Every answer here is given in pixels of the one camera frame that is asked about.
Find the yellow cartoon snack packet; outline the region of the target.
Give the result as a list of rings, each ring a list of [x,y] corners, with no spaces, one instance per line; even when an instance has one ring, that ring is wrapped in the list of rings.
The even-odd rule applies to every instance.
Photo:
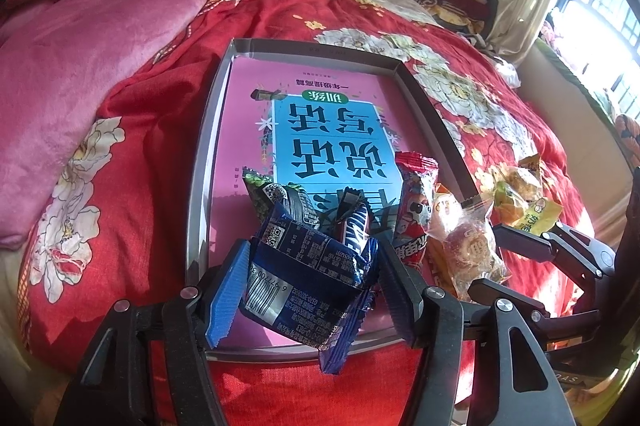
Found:
[[[538,183],[541,183],[540,156],[538,154],[521,159],[518,162],[518,167],[527,170]]]

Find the black green snack packet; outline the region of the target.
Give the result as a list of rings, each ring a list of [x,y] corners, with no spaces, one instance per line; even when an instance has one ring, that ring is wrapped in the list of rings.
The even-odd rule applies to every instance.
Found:
[[[314,229],[320,227],[318,212],[300,185],[277,183],[271,175],[247,167],[242,170],[242,179],[260,221],[269,217],[275,204],[281,204],[295,221]]]

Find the clear round pastry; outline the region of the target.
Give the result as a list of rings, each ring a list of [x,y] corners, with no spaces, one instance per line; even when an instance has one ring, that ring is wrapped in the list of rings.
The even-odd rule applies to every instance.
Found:
[[[444,248],[458,298],[470,301],[468,290],[474,279],[491,279],[502,284],[511,272],[498,254],[490,222],[493,202],[477,195],[460,204],[463,216],[446,237]]]

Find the orange rice cracker packet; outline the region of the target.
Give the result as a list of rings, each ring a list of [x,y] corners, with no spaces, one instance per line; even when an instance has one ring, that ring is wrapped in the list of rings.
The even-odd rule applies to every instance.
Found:
[[[454,297],[459,294],[449,272],[444,242],[448,234],[458,225],[463,216],[461,204],[442,183],[435,187],[434,206],[427,230],[426,261],[431,269],[434,284],[442,287]]]

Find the Snickers chocolate bar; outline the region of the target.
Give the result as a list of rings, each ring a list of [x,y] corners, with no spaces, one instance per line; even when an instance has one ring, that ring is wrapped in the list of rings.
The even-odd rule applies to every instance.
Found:
[[[369,241],[371,210],[363,190],[346,187],[337,206],[334,237],[343,245],[362,253]]]

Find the orange black patterned cushion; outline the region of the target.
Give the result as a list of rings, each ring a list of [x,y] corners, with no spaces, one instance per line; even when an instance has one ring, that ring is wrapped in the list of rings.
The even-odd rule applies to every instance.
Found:
[[[627,115],[618,115],[615,119],[615,129],[620,141],[626,149],[626,154],[634,167],[640,166],[640,126],[638,121]]]

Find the blue foil snack packet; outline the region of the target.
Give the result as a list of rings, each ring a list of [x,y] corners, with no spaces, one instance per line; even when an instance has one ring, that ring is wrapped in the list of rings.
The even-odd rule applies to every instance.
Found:
[[[250,320],[317,349],[324,374],[341,372],[378,282],[378,241],[362,253],[295,221],[276,204],[252,239],[240,310]]]

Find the clear yellow cake packet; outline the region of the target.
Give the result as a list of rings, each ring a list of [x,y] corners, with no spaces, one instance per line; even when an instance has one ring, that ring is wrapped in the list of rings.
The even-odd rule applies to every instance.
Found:
[[[527,170],[520,167],[509,167],[499,181],[506,181],[522,198],[528,207],[534,201],[542,198],[542,185]]]

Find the pink blanket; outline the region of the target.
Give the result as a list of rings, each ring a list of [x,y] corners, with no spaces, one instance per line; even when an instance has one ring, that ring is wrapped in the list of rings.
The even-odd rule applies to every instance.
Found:
[[[108,91],[205,0],[6,0],[1,10],[1,244],[20,247]]]

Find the yellow green snack bag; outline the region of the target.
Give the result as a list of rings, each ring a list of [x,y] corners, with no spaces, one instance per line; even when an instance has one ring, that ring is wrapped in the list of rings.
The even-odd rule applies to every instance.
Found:
[[[539,198],[531,204],[511,227],[536,236],[550,231],[559,221],[563,207],[553,199]]]

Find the red cartoon snack stick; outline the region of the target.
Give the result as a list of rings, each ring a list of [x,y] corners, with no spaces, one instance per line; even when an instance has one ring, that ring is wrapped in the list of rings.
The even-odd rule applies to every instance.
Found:
[[[422,270],[439,164],[418,152],[397,152],[402,186],[392,245],[406,267]]]

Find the green yellow pastry packet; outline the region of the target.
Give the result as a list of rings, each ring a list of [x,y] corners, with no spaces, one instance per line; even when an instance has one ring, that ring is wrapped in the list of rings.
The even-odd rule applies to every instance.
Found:
[[[514,224],[524,216],[527,208],[526,200],[510,184],[506,181],[496,183],[494,203],[492,204],[496,222],[507,225]]]

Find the red floral bedspread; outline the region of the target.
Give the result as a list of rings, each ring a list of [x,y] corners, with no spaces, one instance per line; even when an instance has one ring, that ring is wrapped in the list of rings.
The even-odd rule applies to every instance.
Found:
[[[191,25],[111,89],[32,231],[18,283],[31,354],[75,372],[111,304],[175,295],[198,127],[233,38],[334,44],[397,58],[420,81],[480,189],[491,173],[540,154],[544,195],[593,236],[562,144],[469,43],[371,0],[207,0]],[[341,375],[317,361],[209,364],[231,425],[397,425],[419,354],[356,354]]]

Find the silver metal tray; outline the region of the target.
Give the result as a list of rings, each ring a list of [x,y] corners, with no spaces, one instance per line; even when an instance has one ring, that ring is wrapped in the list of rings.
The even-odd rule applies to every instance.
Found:
[[[392,227],[399,151],[434,158],[457,199],[477,188],[442,118],[403,60],[352,48],[234,39],[213,73],[188,206],[186,280],[221,264],[259,227],[245,169],[295,183],[328,229],[348,187]]]

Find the pink Chinese workbook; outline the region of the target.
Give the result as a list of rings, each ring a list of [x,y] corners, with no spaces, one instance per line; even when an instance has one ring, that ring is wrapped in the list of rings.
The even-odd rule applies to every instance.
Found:
[[[396,74],[240,56],[224,86],[210,177],[210,265],[258,228],[244,167],[303,186],[324,223],[345,187],[364,190],[378,217],[393,221],[401,185],[395,153],[430,151]]]

